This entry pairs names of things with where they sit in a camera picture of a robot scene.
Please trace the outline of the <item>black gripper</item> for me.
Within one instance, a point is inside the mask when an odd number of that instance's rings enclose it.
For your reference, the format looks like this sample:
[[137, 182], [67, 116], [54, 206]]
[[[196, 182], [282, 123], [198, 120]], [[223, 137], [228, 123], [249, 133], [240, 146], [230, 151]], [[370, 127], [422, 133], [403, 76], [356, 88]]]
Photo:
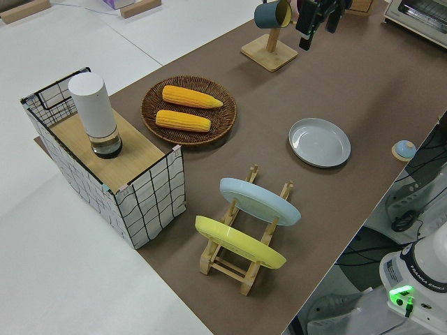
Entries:
[[318, 17], [328, 18], [325, 29], [330, 32], [336, 32], [339, 24], [339, 18], [345, 10], [350, 8], [350, 0], [321, 0], [321, 1], [297, 1], [298, 20], [295, 29], [301, 35], [299, 47], [308, 50], [312, 44], [314, 36], [314, 23], [316, 13]]

